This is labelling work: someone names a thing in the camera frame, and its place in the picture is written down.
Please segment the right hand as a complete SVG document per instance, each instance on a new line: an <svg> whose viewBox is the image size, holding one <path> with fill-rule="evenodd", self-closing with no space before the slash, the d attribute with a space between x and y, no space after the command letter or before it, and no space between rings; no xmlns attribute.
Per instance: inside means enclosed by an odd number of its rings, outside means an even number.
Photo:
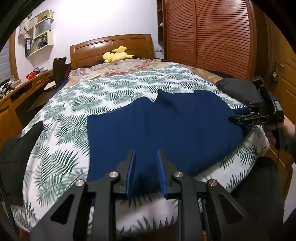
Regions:
<svg viewBox="0 0 296 241"><path fill-rule="evenodd" d="M276 145L278 142L276 135L279 136L281 150L287 151L295 139L295 124L287 116L284 117L283 122L275 125L264 125L263 128L271 145Z"/></svg>

